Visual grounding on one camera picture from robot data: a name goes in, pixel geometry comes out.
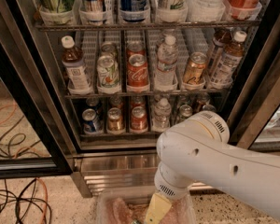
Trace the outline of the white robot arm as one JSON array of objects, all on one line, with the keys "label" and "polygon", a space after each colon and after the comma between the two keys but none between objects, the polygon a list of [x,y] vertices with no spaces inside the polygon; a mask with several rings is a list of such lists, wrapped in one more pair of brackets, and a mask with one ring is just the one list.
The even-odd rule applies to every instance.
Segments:
[{"label": "white robot arm", "polygon": [[156,190],[183,198],[202,182],[280,221],[280,156],[228,144],[229,128],[211,111],[199,112],[158,138]]}]

